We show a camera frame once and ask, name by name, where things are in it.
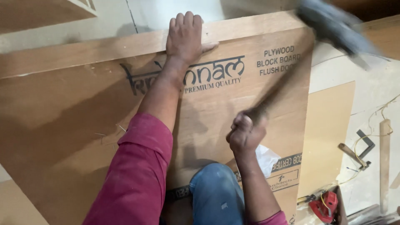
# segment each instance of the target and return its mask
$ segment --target left hand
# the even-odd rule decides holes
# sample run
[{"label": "left hand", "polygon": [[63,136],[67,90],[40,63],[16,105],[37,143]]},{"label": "left hand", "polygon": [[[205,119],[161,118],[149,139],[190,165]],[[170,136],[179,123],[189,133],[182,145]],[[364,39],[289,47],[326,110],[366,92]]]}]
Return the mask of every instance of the left hand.
[{"label": "left hand", "polygon": [[218,42],[201,44],[202,19],[199,15],[187,12],[185,16],[179,13],[170,21],[167,38],[167,57],[189,66],[202,53],[218,46]]}]

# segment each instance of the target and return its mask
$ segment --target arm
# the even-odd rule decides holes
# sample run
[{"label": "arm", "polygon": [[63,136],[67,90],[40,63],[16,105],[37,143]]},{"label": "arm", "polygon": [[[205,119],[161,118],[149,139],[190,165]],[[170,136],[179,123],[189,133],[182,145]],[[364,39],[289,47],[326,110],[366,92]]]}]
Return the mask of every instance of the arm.
[{"label": "arm", "polygon": [[161,120],[170,131],[174,129],[176,107],[183,78],[190,64],[200,55],[214,49],[218,42],[201,45],[202,19],[187,12],[170,21],[167,39],[167,60],[139,106],[138,113],[150,114]]},{"label": "arm", "polygon": [[246,215],[250,222],[264,221],[280,212],[256,159],[255,149],[266,135],[266,124],[264,117],[258,126],[253,126],[251,119],[241,112],[232,124],[234,132],[226,137],[242,177]]},{"label": "arm", "polygon": [[201,45],[201,18],[187,12],[170,23],[167,60],[131,119],[84,225],[157,225],[182,80],[190,63],[214,48]]}]

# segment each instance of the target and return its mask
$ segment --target hammer head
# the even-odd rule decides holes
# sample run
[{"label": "hammer head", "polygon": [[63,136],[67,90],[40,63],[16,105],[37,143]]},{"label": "hammer head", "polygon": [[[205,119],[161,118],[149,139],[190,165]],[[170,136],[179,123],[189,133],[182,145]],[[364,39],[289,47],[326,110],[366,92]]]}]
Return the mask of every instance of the hammer head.
[{"label": "hammer head", "polygon": [[317,40],[328,40],[349,56],[380,55],[372,43],[353,28],[362,21],[350,13],[322,0],[300,0],[296,15],[314,29]]}]

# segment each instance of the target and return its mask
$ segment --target hammer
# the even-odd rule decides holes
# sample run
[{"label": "hammer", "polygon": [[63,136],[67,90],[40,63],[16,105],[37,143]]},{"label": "hammer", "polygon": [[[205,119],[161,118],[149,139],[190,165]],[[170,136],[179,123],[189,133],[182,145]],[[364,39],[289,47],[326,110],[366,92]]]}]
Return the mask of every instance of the hammer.
[{"label": "hammer", "polygon": [[[318,41],[328,41],[338,50],[344,51],[348,56],[355,58],[359,54],[380,55],[369,40],[363,37],[353,27],[361,21],[354,15],[349,14],[322,0],[300,0],[296,9],[296,15],[307,26],[314,30]],[[312,54],[314,45],[309,46],[304,55]],[[301,57],[297,63],[280,78],[276,79],[272,87],[261,98],[261,100],[245,114],[257,125],[259,119],[266,113],[268,106],[274,101],[282,87],[289,81],[302,61],[307,57]],[[355,60],[359,66],[368,67],[363,60]]]}]

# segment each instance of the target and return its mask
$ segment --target person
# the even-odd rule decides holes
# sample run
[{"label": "person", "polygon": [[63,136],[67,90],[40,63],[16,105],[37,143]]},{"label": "person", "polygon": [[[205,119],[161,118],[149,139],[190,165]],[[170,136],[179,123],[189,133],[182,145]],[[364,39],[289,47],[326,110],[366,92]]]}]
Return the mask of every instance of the person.
[{"label": "person", "polygon": [[[182,81],[191,63],[218,43],[201,44],[202,19],[179,13],[170,21],[165,65],[118,141],[105,182],[83,225],[157,225],[164,204],[172,130]],[[190,181],[195,225],[287,225],[257,163],[255,149],[266,135],[243,112],[226,139],[239,168],[243,191],[232,170],[205,166]]]}]

